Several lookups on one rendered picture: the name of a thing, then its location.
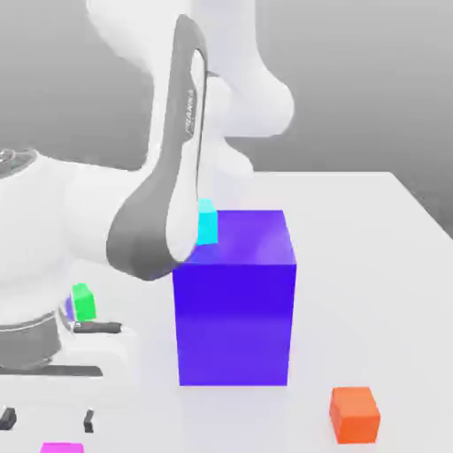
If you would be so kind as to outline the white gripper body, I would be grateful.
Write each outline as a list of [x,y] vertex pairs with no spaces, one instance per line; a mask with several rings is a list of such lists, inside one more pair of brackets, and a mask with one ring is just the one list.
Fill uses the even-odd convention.
[[5,403],[120,406],[135,396],[137,363],[61,363],[19,370],[0,366],[0,400]]

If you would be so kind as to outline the small green cube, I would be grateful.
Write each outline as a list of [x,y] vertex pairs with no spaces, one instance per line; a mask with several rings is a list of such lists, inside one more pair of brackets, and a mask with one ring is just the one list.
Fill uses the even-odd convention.
[[96,302],[92,291],[85,283],[73,285],[73,309],[77,321],[96,319]]

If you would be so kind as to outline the small cyan cube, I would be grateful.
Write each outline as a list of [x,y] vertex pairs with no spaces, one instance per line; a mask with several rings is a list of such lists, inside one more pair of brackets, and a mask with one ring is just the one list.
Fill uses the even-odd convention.
[[218,242],[218,211],[209,198],[198,200],[198,235],[197,245],[211,245]]

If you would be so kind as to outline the large blue box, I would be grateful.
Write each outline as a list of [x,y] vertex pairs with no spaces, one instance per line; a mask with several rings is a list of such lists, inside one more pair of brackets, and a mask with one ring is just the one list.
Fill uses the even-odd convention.
[[287,385],[296,270],[283,211],[220,211],[173,272],[180,384]]

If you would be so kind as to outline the small orange cube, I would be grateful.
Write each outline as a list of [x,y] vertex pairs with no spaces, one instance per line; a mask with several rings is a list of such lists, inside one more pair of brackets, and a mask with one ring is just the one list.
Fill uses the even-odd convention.
[[376,442],[380,411],[369,387],[333,388],[329,417],[339,444]]

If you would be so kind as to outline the small magenta cube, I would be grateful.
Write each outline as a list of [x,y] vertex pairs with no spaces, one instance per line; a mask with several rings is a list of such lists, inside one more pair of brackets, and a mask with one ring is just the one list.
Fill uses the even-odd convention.
[[44,442],[39,453],[85,453],[80,442]]

